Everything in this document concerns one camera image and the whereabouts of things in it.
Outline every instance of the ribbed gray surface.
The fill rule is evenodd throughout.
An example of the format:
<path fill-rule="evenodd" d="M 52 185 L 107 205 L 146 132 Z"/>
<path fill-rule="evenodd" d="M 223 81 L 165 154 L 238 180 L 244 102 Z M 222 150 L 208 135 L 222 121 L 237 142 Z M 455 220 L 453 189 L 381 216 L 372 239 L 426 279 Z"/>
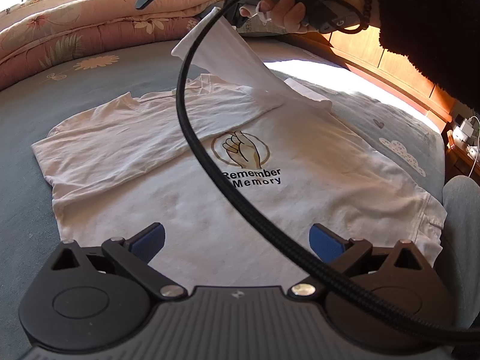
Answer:
<path fill-rule="evenodd" d="M 238 291 L 243 296 L 235 297 Z M 25 360 L 384 360 L 450 359 L 442 348 L 412 356 L 364 351 L 339 337 L 318 308 L 284 297 L 279 287 L 199 287 L 187 300 L 161 305 L 149 325 L 116 348 L 59 355 L 36 348 Z"/>

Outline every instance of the white charging cable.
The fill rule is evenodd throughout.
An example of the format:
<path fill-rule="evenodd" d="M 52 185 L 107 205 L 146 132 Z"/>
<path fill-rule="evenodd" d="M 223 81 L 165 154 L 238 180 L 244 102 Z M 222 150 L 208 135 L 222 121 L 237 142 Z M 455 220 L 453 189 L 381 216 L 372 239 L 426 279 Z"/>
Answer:
<path fill-rule="evenodd" d="M 478 122 L 478 127 L 480 128 L 480 120 L 474 115 L 472 116 L 472 118 L 475 118 Z M 472 170 L 470 171 L 470 174 L 469 174 L 469 177 L 472 175 L 472 172 L 473 172 L 473 169 L 475 169 L 475 164 L 477 163 L 477 158 L 479 156 L 479 151 L 480 151 L 480 130 L 478 130 L 478 138 L 477 138 L 477 155 L 475 156 L 475 160 L 473 161 L 473 166 L 472 166 Z"/>

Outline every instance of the hand illustration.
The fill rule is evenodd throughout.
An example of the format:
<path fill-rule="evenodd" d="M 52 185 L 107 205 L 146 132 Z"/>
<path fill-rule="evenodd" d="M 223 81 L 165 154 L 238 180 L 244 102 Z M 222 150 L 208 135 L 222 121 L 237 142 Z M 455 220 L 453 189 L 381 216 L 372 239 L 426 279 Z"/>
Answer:
<path fill-rule="evenodd" d="M 260 155 L 255 144 L 248 139 L 241 131 L 233 134 L 229 132 L 228 138 L 222 145 L 229 157 L 242 169 L 262 169 L 260 166 Z"/>

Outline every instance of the black fuzzy sleeve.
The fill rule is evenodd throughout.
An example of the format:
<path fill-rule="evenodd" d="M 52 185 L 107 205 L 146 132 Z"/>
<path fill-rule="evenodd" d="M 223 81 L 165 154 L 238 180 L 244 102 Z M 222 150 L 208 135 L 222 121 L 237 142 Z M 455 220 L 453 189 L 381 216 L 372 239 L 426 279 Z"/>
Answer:
<path fill-rule="evenodd" d="M 378 0 L 380 44 L 480 111 L 480 0 Z"/>

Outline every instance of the mattress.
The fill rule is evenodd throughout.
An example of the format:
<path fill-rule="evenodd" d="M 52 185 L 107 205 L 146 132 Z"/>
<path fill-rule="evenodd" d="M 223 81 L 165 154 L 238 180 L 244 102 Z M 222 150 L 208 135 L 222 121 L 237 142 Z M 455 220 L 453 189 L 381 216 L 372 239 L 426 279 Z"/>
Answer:
<path fill-rule="evenodd" d="M 66 62 L 0 92 L 0 359 L 17 358 L 28 349 L 17 317 L 18 305 L 59 242 L 51 188 L 30 145 L 69 116 L 123 93 L 139 97 L 174 88 L 181 66 L 170 55 L 176 43 L 151 43 Z M 358 81 L 357 76 L 345 76 L 350 72 L 301 49 L 276 40 L 255 40 L 251 46 L 280 77 L 294 76 L 330 98 L 340 120 L 441 201 L 443 142 L 428 120 L 398 99 L 395 104 L 388 93 Z M 304 63 L 305 71 L 299 68 Z M 314 67 L 319 69 L 318 76 L 312 78 Z M 192 66 L 189 77 L 201 72 Z M 425 176 L 385 144 L 393 141 L 405 145 Z"/>

